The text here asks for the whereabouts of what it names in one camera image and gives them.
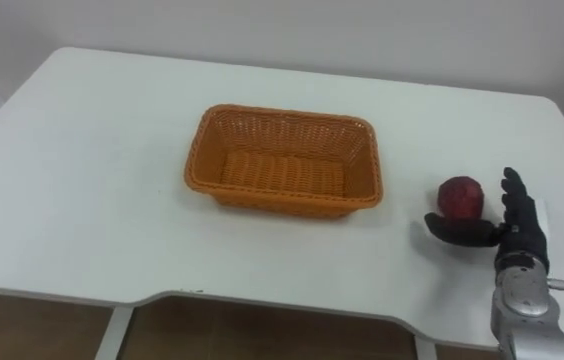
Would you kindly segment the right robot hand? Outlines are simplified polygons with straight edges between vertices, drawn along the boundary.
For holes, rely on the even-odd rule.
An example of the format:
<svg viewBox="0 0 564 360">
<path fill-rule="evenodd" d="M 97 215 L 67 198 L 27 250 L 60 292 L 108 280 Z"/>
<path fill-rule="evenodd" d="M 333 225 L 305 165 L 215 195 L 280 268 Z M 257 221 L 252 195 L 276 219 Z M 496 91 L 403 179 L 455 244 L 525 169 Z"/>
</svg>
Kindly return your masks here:
<svg viewBox="0 0 564 360">
<path fill-rule="evenodd" d="M 424 216 L 428 230 L 439 240 L 461 247 L 497 247 L 496 271 L 511 266 L 533 267 L 537 260 L 549 272 L 547 239 L 537 219 L 536 203 L 516 170 L 503 169 L 501 180 L 504 222 L 482 219 L 448 219 L 436 213 Z"/>
</svg>

